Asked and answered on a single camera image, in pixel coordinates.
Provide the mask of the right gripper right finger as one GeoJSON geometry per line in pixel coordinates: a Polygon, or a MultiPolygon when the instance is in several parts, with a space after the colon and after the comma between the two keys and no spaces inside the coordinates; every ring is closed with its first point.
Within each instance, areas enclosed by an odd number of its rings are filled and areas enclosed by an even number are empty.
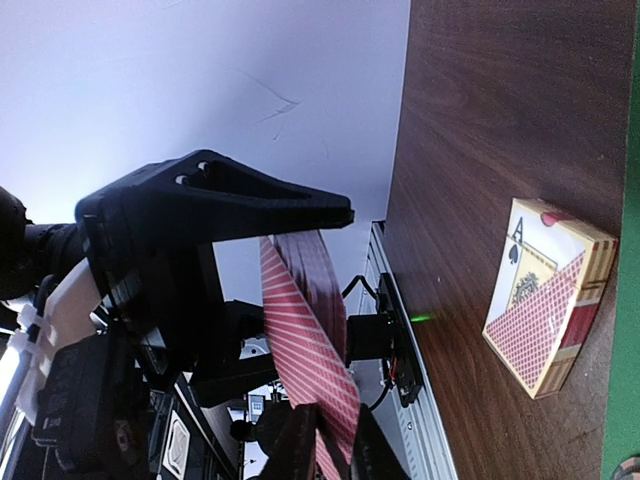
{"type": "Polygon", "coordinates": [[[409,479],[366,404],[360,405],[351,460],[351,478],[359,480],[409,479]]]}

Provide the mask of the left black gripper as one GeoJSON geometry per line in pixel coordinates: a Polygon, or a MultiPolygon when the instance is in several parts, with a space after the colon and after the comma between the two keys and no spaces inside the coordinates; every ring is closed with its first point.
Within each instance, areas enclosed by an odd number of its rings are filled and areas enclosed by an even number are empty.
{"type": "Polygon", "coordinates": [[[183,373],[203,407],[277,379],[271,355],[244,358],[262,307],[224,298],[210,242],[354,220],[350,200],[285,182],[211,150],[147,164],[78,202],[96,284],[146,380],[169,391],[183,373]]]}

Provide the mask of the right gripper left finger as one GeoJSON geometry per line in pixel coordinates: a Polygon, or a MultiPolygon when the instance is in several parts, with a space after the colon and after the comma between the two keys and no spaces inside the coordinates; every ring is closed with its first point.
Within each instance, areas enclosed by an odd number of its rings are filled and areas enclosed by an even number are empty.
{"type": "Polygon", "coordinates": [[[267,408],[257,423],[257,441],[268,460],[259,479],[314,479],[317,406],[292,407],[280,402],[267,408]]]}

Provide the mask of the red backed card deck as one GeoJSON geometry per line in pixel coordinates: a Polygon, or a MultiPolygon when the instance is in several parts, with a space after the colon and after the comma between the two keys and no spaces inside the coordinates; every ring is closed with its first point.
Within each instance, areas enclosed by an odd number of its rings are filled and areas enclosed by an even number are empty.
{"type": "Polygon", "coordinates": [[[316,462],[327,479],[347,479],[360,397],[345,365],[346,309],[317,230],[260,239],[265,331],[291,405],[315,406],[316,462]]]}

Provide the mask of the orange chips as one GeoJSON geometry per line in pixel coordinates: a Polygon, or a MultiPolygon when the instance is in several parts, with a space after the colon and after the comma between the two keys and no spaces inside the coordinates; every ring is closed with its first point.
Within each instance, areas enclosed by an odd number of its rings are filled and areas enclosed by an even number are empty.
{"type": "Polygon", "coordinates": [[[632,456],[621,462],[611,476],[612,480],[640,480],[640,457],[632,456]]]}

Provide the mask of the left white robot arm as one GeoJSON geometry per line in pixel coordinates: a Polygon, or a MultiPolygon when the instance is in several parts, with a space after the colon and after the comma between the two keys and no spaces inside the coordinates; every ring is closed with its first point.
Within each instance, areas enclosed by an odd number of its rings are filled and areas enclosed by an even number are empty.
{"type": "Polygon", "coordinates": [[[213,246],[336,229],[344,196],[284,182],[210,150],[151,163],[76,206],[69,224],[38,225],[1,195],[1,307],[34,309],[1,403],[21,407],[13,479],[151,479],[165,451],[236,473],[203,410],[276,378],[270,355],[241,357],[264,330],[261,307],[228,301],[213,246]]]}

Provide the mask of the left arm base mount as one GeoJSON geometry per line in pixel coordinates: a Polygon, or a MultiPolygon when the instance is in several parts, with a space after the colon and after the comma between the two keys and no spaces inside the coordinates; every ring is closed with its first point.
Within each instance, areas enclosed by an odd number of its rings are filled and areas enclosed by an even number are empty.
{"type": "Polygon", "coordinates": [[[346,363],[380,360],[383,391],[395,388],[401,406],[407,408],[417,400],[424,377],[400,295],[392,276],[386,272],[380,275],[377,288],[372,288],[364,276],[355,276],[342,295],[348,296],[357,284],[372,296],[375,311],[348,318],[346,363]]]}

